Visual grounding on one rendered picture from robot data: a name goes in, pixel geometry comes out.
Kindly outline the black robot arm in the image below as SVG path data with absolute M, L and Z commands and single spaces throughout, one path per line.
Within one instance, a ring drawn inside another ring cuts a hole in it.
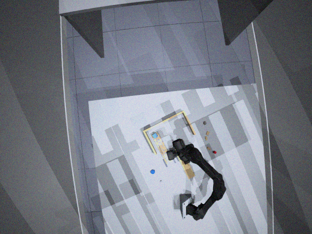
M 200 204 L 198 207 L 192 205 L 191 203 L 186 206 L 186 215 L 193 216 L 194 220 L 203 219 L 206 215 L 208 209 L 213 205 L 215 201 L 222 199 L 226 187 L 224 185 L 224 180 L 222 174 L 219 174 L 202 156 L 200 151 L 192 146 L 185 146 L 183 139 L 177 139 L 172 142 L 173 147 L 179 152 L 179 158 L 184 162 L 184 164 L 192 163 L 197 164 L 205 173 L 213 179 L 213 192 L 209 199 L 204 203 Z M 187 150 L 189 151 L 187 152 Z

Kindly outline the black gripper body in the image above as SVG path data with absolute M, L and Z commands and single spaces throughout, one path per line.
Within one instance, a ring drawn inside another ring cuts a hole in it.
M 194 147 L 193 144 L 188 144 L 188 145 Z M 170 151 L 167 151 L 166 153 L 167 153 L 167 156 L 168 156 L 169 160 L 173 160 L 177 156 L 179 156 L 179 152 L 178 151 L 175 152 L 175 151 L 170 150 Z

